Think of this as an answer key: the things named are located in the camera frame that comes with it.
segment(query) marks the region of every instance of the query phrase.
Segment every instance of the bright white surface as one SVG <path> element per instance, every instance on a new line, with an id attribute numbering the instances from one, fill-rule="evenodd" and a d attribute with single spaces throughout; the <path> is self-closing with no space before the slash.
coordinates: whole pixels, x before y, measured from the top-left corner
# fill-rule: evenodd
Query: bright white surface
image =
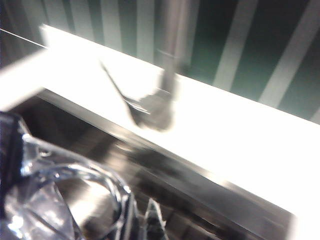
<path id="1" fill-rule="evenodd" d="M 316 236 L 320 125 L 178 76 L 171 128 L 141 129 L 98 59 L 119 88 L 136 98 L 155 89 L 161 69 L 50 27 L 43 30 L 50 50 L 1 73 L 1 81 L 16 83 L 5 85 L 7 93 L 30 79 L 34 83 L 22 85 L 20 93 L 43 86 L 292 212 L 298 218 L 290 239 Z"/>

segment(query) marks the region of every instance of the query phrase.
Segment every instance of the metal faucet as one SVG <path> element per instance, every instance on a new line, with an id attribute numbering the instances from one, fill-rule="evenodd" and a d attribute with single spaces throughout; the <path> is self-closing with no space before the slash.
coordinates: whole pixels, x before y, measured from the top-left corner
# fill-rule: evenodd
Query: metal faucet
<path id="1" fill-rule="evenodd" d="M 163 131 L 170 126 L 172 122 L 172 101 L 176 88 L 176 69 L 178 64 L 177 47 L 185 40 L 181 35 L 185 35 L 185 24 L 180 24 L 182 18 L 187 14 L 188 7 L 182 7 L 185 4 L 182 0 L 164 0 L 162 17 L 164 23 L 164 38 L 162 49 L 159 49 L 161 55 L 161 65 L 164 69 L 160 86 L 154 94 L 149 94 L 139 100 L 134 100 L 124 96 L 107 68 L 101 63 L 102 69 L 106 72 L 113 83 L 117 92 L 121 95 L 127 104 L 131 116 L 136 125 L 142 124 Z"/>

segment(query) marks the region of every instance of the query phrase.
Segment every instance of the reflective metal surface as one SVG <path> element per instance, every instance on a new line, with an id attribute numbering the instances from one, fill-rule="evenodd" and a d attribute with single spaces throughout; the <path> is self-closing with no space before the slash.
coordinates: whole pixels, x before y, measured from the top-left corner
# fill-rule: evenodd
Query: reflective metal surface
<path id="1" fill-rule="evenodd" d="M 61 96 L 45 90 L 12 112 L 23 116 L 35 137 L 118 172 L 134 192 L 140 213 L 145 212 L 149 197 L 160 203 L 169 239 L 286 237 L 289 212 L 227 181 L 221 184 L 187 159 Z M 98 228 L 104 193 L 85 182 L 61 182 L 58 187 L 81 230 Z"/>

